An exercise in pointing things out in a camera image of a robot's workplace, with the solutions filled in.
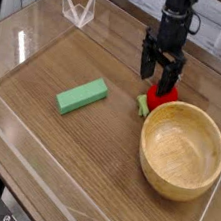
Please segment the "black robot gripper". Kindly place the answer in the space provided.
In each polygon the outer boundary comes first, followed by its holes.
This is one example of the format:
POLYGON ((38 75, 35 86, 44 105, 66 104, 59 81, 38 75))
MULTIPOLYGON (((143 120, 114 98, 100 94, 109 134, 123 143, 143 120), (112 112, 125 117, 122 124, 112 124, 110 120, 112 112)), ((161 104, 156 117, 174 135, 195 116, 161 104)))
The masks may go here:
POLYGON ((146 30, 142 43, 140 77, 147 79, 154 75, 155 63, 160 63, 163 72, 158 82, 158 96, 170 93, 180 77, 186 63, 183 46, 190 32, 192 17, 193 13, 163 9, 157 33, 149 27, 146 30))

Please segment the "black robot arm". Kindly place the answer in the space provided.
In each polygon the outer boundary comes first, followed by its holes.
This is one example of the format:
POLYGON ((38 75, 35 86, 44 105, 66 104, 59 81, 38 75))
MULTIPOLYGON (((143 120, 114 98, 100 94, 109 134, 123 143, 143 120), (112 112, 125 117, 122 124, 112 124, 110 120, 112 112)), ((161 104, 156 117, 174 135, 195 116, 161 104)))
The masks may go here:
POLYGON ((140 77, 152 77, 156 63, 163 67, 155 92, 158 97, 170 93, 183 72, 186 64, 183 46, 187 36, 194 36, 201 28, 201 18, 193 9, 197 2, 199 0, 165 0, 158 31, 155 33, 149 27, 146 30, 142 43, 140 77))

